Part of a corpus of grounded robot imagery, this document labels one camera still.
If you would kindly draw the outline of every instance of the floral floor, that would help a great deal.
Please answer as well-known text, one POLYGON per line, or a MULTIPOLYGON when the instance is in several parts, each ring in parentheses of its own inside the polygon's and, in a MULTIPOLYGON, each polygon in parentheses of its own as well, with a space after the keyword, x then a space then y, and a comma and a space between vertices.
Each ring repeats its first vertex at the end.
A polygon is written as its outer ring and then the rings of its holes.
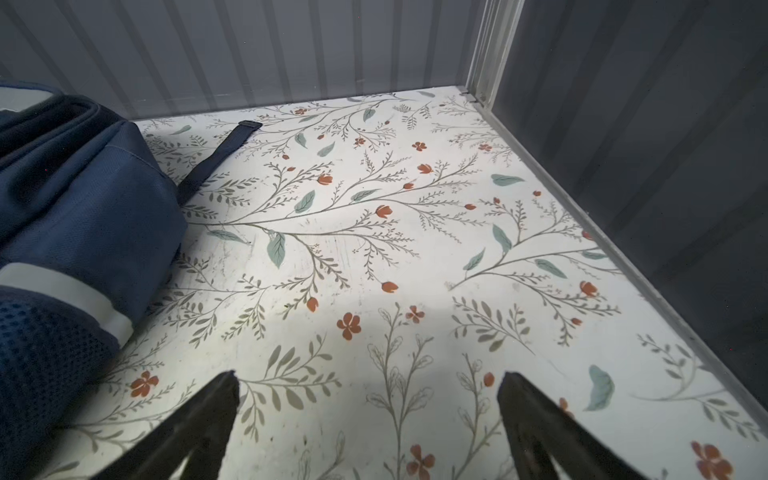
POLYGON ((244 119, 38 478, 98 472, 228 369, 221 478, 517 478, 506 370, 648 478, 763 477, 763 433, 456 88, 139 127, 179 181, 244 119))

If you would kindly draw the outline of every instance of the navy blue backpack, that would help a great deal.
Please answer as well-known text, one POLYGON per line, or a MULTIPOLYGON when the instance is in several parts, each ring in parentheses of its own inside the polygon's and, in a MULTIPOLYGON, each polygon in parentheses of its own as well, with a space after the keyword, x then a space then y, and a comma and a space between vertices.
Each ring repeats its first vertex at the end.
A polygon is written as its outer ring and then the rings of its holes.
POLYGON ((0 83, 0 478, 131 337, 187 228, 179 206, 259 127, 177 187, 113 111, 0 83))

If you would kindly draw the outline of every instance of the wall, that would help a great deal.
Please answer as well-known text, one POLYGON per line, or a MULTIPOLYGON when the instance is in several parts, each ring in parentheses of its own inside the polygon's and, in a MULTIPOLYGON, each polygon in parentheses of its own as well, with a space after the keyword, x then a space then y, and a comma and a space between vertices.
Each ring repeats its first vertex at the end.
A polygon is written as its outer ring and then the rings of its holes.
POLYGON ((493 107, 764 405, 765 25, 764 0, 527 0, 493 107))
POLYGON ((128 118, 464 84, 484 0, 0 0, 0 79, 128 118))

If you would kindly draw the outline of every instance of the black object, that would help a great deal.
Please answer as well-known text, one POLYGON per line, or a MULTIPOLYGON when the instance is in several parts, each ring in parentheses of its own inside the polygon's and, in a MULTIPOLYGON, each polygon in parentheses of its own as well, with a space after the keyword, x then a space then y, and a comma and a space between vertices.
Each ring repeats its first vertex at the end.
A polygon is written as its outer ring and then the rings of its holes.
POLYGON ((573 480, 645 480, 523 375, 504 375, 497 399, 520 480, 559 478, 550 455, 573 480))
POLYGON ((200 185, 221 165, 227 157, 235 152, 248 140, 248 137, 261 128, 257 121, 243 120, 227 135, 227 138, 216 147, 210 157, 195 165, 192 171, 181 181, 176 193, 179 205, 186 205, 200 189, 200 185))
POLYGON ((94 480, 169 478, 189 455, 181 480, 218 478, 237 416, 240 386, 222 372, 94 480))

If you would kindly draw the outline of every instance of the black strap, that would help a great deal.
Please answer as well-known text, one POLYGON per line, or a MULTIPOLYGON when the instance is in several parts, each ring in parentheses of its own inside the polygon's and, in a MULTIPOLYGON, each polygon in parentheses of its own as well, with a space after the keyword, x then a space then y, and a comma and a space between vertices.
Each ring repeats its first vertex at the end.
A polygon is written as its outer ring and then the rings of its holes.
POLYGON ((195 165, 195 168, 181 181, 176 192, 179 205, 186 205, 200 189, 200 185, 221 165, 221 162, 242 147, 248 137, 260 128, 261 124, 257 121, 243 120, 237 124, 211 156, 195 165))

